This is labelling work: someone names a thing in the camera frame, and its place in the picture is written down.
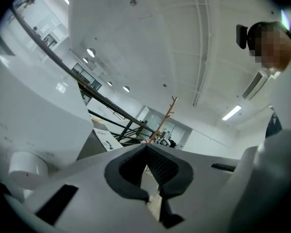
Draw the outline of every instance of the ceiling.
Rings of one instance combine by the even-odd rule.
[[[207,111],[243,126],[260,113],[242,94],[261,68],[236,44],[236,25],[280,19],[269,0],[70,0],[69,35],[73,52],[89,57],[88,67],[112,89],[164,112],[171,96],[182,114]]]

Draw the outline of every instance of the ceiling air vent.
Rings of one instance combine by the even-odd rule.
[[[246,91],[243,93],[242,97],[244,99],[250,100],[253,98],[253,96],[261,89],[261,87],[265,84],[267,81],[268,76],[264,74],[262,71],[259,71],[249,87],[246,89]]]

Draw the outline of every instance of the wooden pole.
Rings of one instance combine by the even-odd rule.
[[[149,140],[149,143],[151,143],[151,142],[154,140],[154,138],[156,137],[156,135],[157,135],[158,132],[160,131],[160,129],[161,129],[163,123],[166,121],[167,118],[170,117],[170,113],[173,113],[173,112],[171,112],[171,110],[173,109],[174,105],[176,104],[178,98],[175,98],[175,99],[174,99],[174,97],[172,97],[172,98],[173,98],[173,103],[170,104],[170,108],[169,108],[169,110],[167,111],[165,117],[164,117],[163,120],[161,121],[161,123],[160,123],[159,127],[157,128],[157,130],[156,130],[156,131],[154,132],[154,134],[152,135],[151,139]]]

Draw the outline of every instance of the black hair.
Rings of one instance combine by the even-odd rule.
[[[261,39],[262,32],[266,30],[266,27],[273,27],[274,29],[282,30],[291,39],[291,32],[287,30],[282,23],[278,21],[274,22],[258,22],[251,26],[247,34],[247,43],[249,50],[253,56],[261,56],[261,49],[256,46],[256,39]]]

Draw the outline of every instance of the white cylinder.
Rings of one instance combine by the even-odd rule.
[[[15,152],[10,162],[9,177],[18,186],[34,190],[48,179],[48,166],[32,153]]]

